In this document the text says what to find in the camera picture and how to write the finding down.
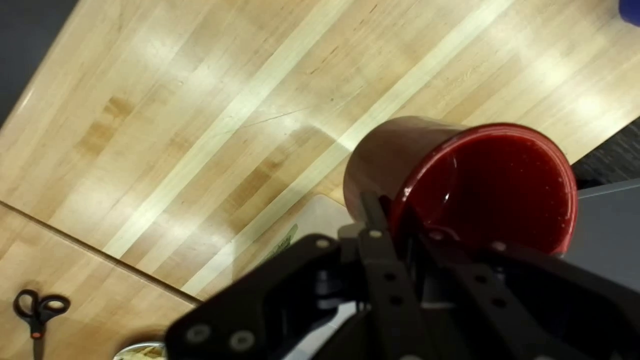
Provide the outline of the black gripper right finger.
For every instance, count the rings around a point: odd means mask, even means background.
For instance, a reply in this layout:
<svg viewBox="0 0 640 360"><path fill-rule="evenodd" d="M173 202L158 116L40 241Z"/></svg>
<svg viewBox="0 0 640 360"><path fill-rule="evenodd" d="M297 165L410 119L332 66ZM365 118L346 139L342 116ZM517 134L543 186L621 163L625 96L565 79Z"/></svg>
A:
<svg viewBox="0 0 640 360"><path fill-rule="evenodd" d="M498 350L510 360L550 354L553 342L547 332L487 264L474 261L460 241L442 230L429 230L420 241L452 277L462 296L465 318L472 322L474 339L482 350Z"/></svg>

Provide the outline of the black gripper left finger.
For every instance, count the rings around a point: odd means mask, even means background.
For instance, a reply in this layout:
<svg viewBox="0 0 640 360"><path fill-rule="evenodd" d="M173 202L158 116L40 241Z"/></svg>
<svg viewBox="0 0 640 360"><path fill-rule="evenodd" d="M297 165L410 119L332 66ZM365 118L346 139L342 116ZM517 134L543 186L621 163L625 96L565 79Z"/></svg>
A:
<svg viewBox="0 0 640 360"><path fill-rule="evenodd" d="M363 194L358 255L366 275L376 346L385 360L426 360L424 322L404 264L396 255L376 194Z"/></svg>

